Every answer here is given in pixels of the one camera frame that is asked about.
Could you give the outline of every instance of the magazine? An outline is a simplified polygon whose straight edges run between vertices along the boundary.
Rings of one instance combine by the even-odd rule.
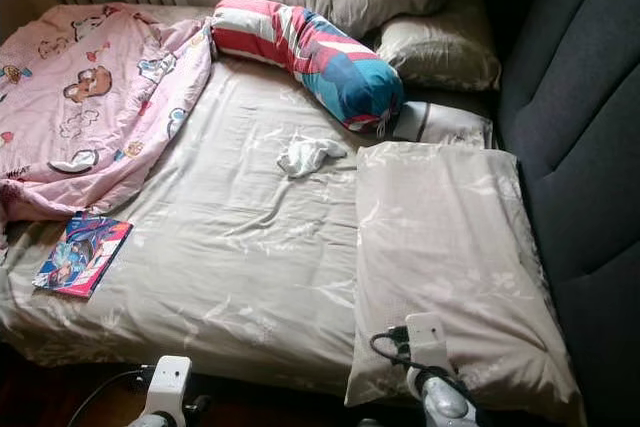
[[[132,227],[128,222],[77,212],[33,284],[89,298]]]

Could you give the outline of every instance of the white device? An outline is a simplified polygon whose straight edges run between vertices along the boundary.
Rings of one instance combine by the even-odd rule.
[[[407,369],[407,386],[411,394],[421,401],[427,427],[484,427],[486,419],[480,419],[479,411],[469,394],[457,385],[456,372],[447,357],[447,342],[440,319],[435,313],[411,314],[406,325],[391,327],[387,334],[376,334],[371,339],[386,337],[396,345],[400,355],[393,363],[403,363]],[[361,427],[380,424],[370,419]]]
[[[163,417],[173,418],[176,427],[186,427],[182,403],[190,371],[191,359],[188,357],[161,357],[149,384],[147,402],[139,420],[160,413]]]

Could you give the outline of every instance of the beige bed sheet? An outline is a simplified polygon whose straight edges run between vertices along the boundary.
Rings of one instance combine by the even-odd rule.
[[[334,139],[348,155],[288,180],[276,158],[295,134]],[[202,373],[344,393],[355,153],[371,143],[286,72],[222,58],[142,192],[113,214],[135,227],[88,302],[31,285],[63,223],[13,226],[0,338],[43,365],[188,355]]]

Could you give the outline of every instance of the power cord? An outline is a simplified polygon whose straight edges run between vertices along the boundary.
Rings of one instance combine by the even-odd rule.
[[[455,380],[453,380],[445,369],[435,365],[420,364],[418,362],[407,360],[406,358],[400,357],[399,355],[394,355],[394,354],[390,354],[389,352],[385,352],[384,350],[381,350],[376,346],[376,341],[378,341],[379,339],[389,339],[392,342],[395,342],[396,337],[393,329],[390,329],[390,332],[374,334],[369,339],[369,346],[371,347],[371,350],[373,350],[376,354],[384,357],[385,359],[390,360],[393,365],[401,364],[405,367],[413,367],[415,369],[421,370],[422,372],[424,372],[425,375],[429,377],[438,377],[443,382],[446,382],[451,388],[455,389],[456,392],[458,392],[465,399],[467,399],[471,403],[471,405],[473,405],[476,408],[476,410],[478,410],[477,405],[474,403],[473,399],[471,398],[471,394],[467,390],[465,385],[462,382],[456,382]]]
[[[150,378],[149,373],[153,375],[153,371],[155,370],[154,365],[142,365],[139,369],[136,370],[128,370],[126,372],[120,372],[119,374],[114,375],[113,377],[105,380],[96,390],[94,390],[89,397],[85,399],[85,401],[78,407],[76,412],[71,417],[71,420],[67,424],[67,427],[75,427],[76,422],[84,413],[84,410],[95,400],[95,398],[107,387],[112,384],[115,384],[117,381],[129,377],[132,375],[137,375],[142,377],[143,379]]]

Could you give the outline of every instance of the black cable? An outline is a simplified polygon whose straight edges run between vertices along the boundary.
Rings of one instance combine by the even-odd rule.
[[[89,397],[87,397],[86,400],[80,405],[80,407],[78,407],[75,414],[73,414],[73,417],[71,417],[71,420],[67,424],[67,427],[73,427],[75,425],[76,421],[82,415],[83,411],[89,406],[89,404],[93,401],[93,399],[95,399],[98,396],[98,394],[102,392],[104,389],[106,389],[111,384],[117,382],[118,380],[124,377],[129,377],[130,375],[142,375],[143,372],[144,371],[142,369],[128,370],[127,372],[121,372],[119,374],[114,375],[110,379],[105,380],[102,383],[102,385],[100,385],[100,387],[94,390],[93,393]]]
[[[467,399],[471,403],[471,405],[473,405],[476,408],[476,410],[478,410],[478,406],[475,404],[475,402],[471,398],[471,394],[467,390],[467,388],[464,386],[464,384],[462,384],[462,382],[456,382],[455,380],[453,380],[445,369],[443,369],[442,367],[437,367],[435,365],[424,365],[418,362],[413,362],[411,360],[403,359],[402,357],[399,357],[397,355],[385,352],[384,350],[380,350],[378,347],[376,347],[376,341],[379,339],[389,339],[393,341],[393,336],[391,334],[384,332],[380,334],[375,334],[369,339],[369,346],[376,354],[384,357],[385,359],[389,359],[394,364],[397,363],[397,364],[402,364],[405,367],[413,367],[415,369],[422,370],[423,372],[425,372],[425,374],[431,377],[438,377],[443,382],[446,382],[451,388],[455,389],[456,392],[458,392],[465,399]]]

